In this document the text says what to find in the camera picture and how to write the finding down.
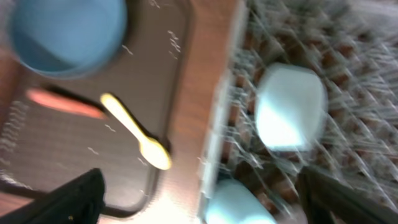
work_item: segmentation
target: brown tray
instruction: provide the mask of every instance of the brown tray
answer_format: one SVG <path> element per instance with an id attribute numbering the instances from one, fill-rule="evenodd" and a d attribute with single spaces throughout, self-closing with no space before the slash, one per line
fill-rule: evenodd
<path id="1" fill-rule="evenodd" d="M 128 4 L 126 40 L 101 71 L 79 80 L 24 75 L 0 135 L 0 190 L 37 198 L 99 167 L 106 181 L 104 214 L 128 217 L 149 201 L 159 172 L 140 155 L 136 138 L 116 118 L 102 121 L 65 114 L 25 97 L 26 89 L 47 85 L 97 103 L 100 94 L 111 92 L 167 145 L 191 7 L 183 0 Z"/>

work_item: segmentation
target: dish rack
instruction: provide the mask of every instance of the dish rack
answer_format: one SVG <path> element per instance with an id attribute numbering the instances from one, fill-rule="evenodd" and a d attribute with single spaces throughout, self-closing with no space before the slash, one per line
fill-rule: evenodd
<path id="1" fill-rule="evenodd" d="M 295 178 L 306 165 L 398 212 L 396 3 L 239 2 L 201 158 L 199 217 L 217 180 L 232 177 L 272 214 L 295 218 Z M 272 152 L 258 138 L 256 87 L 275 62 L 312 69 L 327 90 L 325 130 L 308 151 Z"/>

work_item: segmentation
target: metal grid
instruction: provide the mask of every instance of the metal grid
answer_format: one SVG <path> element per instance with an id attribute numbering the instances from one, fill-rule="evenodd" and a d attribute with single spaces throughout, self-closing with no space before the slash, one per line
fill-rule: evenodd
<path id="1" fill-rule="evenodd" d="M 247 2 L 244 43 L 230 63 L 236 83 L 229 90 L 221 173 L 237 177 L 240 165 L 250 164 L 250 181 L 260 183 L 278 212 L 292 216 L 289 201 L 269 187 L 264 173 L 276 166 L 282 177 L 278 181 L 297 197 L 295 176 L 302 166 L 314 164 L 398 212 L 398 33 L 391 33 L 397 30 L 394 18 L 378 11 L 386 6 L 393 15 L 392 1 L 359 6 L 346 1 Z M 314 70 L 327 89 L 325 132 L 308 152 L 268 151 L 256 134 L 256 85 L 274 62 Z"/>

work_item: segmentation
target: blue bowl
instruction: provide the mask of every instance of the blue bowl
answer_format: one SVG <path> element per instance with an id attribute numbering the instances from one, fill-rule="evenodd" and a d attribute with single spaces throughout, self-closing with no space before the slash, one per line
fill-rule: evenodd
<path id="1" fill-rule="evenodd" d="M 18 0 L 9 37 L 31 70 L 51 78 L 81 78 L 112 58 L 126 23 L 125 0 Z"/>

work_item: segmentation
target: yellow spoon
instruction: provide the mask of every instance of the yellow spoon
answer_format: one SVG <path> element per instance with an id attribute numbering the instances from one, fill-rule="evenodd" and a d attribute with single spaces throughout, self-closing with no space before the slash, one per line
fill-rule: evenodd
<path id="1" fill-rule="evenodd" d="M 170 155 L 165 148 L 142 132 L 118 99 L 110 93 L 104 93 L 101 95 L 101 103 L 137 138 L 139 150 L 150 164 L 162 170 L 167 170 L 172 166 Z"/>

